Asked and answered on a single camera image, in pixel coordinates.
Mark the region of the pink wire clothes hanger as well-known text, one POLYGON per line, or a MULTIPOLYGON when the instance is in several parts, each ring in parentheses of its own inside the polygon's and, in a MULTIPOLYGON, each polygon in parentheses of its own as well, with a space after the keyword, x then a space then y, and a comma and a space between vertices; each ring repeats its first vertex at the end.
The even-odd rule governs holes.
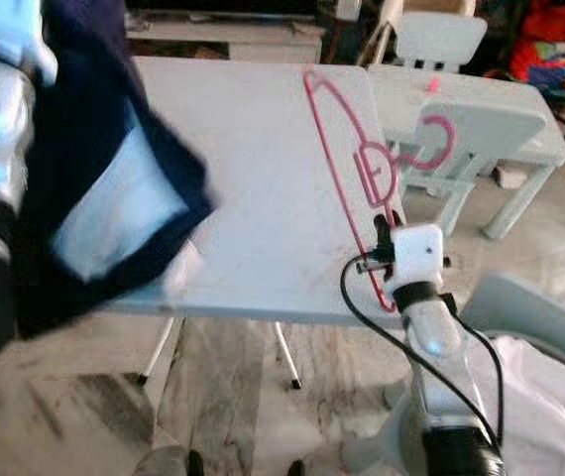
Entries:
POLYGON ((375 217, 385 218, 390 228, 403 223, 397 214, 400 165, 435 171, 454 155, 458 131, 446 115, 428 114, 424 130, 441 133, 440 150, 427 159, 419 153, 393 153, 386 142, 373 139, 331 77, 311 66, 302 72, 301 81, 352 241, 358 253, 368 253, 377 248, 372 241, 375 217))

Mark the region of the large white folding table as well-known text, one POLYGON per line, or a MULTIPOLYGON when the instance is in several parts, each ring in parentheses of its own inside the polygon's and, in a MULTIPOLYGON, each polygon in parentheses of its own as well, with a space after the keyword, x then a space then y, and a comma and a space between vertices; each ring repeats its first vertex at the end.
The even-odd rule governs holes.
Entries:
POLYGON ((150 105, 204 159, 216 207, 193 235, 186 287, 152 283, 110 311, 355 325, 347 260, 373 248, 379 210, 352 156, 382 142, 363 68, 136 58, 150 105))

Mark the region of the white child chair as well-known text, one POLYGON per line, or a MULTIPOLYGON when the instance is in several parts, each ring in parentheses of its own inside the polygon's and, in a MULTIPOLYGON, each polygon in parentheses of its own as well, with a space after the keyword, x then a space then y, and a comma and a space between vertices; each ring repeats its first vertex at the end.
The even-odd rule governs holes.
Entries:
POLYGON ((390 10, 381 15, 355 64, 456 73, 472 60, 487 29, 487 20, 476 15, 390 10))

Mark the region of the white low cabinet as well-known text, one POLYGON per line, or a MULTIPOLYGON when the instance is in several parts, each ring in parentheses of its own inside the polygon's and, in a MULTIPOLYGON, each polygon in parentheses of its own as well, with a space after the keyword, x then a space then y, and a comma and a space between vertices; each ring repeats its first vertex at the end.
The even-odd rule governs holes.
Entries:
POLYGON ((326 33, 310 20, 127 17, 129 49, 138 58, 318 63, 326 33))

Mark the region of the red printed bag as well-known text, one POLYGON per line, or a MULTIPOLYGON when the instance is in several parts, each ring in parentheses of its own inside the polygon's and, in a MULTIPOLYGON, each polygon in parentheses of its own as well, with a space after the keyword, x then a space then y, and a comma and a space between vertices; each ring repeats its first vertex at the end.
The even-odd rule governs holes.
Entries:
POLYGON ((530 0, 509 72, 536 89, 565 92, 565 0, 530 0))

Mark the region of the grey robot left leg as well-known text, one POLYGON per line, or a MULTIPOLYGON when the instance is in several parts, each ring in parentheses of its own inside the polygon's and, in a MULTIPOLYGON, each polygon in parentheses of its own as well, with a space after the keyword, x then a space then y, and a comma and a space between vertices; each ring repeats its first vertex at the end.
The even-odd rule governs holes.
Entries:
POLYGON ((182 445, 153 448, 137 463, 132 476, 205 476, 204 458, 182 445))

